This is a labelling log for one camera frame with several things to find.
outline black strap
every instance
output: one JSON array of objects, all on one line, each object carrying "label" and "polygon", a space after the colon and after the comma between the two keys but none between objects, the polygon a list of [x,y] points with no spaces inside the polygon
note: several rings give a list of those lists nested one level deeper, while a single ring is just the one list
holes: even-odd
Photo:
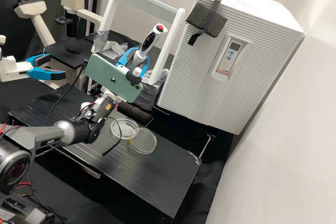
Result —
[{"label": "black strap", "polygon": [[214,0],[214,2],[212,3],[212,6],[210,8],[210,11],[206,17],[206,20],[203,22],[202,24],[202,28],[198,30],[198,32],[196,32],[194,35],[192,35],[188,41],[189,45],[194,45],[196,39],[201,36],[203,33],[205,33],[207,31],[207,29],[209,28],[212,19],[214,18],[217,8],[220,4],[221,0]]}]

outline petri dish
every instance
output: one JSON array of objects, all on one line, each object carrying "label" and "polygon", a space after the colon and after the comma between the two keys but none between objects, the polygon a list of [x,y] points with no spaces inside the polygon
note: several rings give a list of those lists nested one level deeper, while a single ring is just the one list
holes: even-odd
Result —
[{"label": "petri dish", "polygon": [[[134,130],[138,128],[138,124],[134,120],[130,118],[118,118],[116,120],[119,123],[121,129],[121,139],[127,140],[129,139],[130,135],[132,135],[132,137],[135,136],[134,134],[136,134],[136,132],[134,132]],[[117,122],[113,120],[111,123],[111,131],[112,134],[119,139],[120,131]]]},{"label": "petri dish", "polygon": [[141,154],[152,153],[156,148],[156,137],[147,128],[136,128],[129,135],[129,142],[134,150]]}]

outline robotic arm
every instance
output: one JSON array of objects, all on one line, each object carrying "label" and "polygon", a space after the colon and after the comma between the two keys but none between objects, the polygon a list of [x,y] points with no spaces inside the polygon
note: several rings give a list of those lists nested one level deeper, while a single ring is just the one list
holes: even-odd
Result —
[{"label": "robotic arm", "polygon": [[[0,138],[0,193],[9,195],[14,191],[33,162],[36,150],[48,145],[93,143],[114,107],[113,100],[101,94],[73,119],[57,121],[51,127],[18,127],[6,133]],[[3,132],[11,127],[5,126]]]}]

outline ribbed white panel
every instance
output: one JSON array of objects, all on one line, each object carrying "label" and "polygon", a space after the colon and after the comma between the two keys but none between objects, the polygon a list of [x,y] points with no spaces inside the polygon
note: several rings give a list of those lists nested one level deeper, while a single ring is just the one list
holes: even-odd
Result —
[{"label": "ribbed white panel", "polygon": [[[211,7],[213,0],[195,0]],[[228,19],[217,38],[206,34],[188,45],[197,28],[187,24],[163,87],[158,105],[189,116],[224,36],[245,38],[253,43],[239,69],[229,79],[214,108],[202,123],[239,134],[260,103],[275,77],[297,46],[303,33],[265,21],[240,10],[220,5],[217,13]]]}]

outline black table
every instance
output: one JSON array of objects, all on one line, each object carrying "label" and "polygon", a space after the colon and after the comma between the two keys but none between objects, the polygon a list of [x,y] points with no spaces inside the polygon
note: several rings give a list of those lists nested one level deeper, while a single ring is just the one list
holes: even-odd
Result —
[{"label": "black table", "polygon": [[[67,87],[68,84],[11,111],[10,116],[26,126],[42,125],[50,108]],[[46,125],[75,116],[78,114],[80,104],[91,100],[91,96],[78,89],[71,89],[55,108]],[[111,116],[125,117],[117,111],[113,111]],[[201,160],[160,135],[155,135],[158,143],[151,154],[139,154],[127,141],[122,141],[104,159],[101,159],[99,155],[117,141],[110,131],[110,123],[106,123],[99,138],[93,144],[80,143],[63,149],[72,157],[94,167],[173,219]]]}]

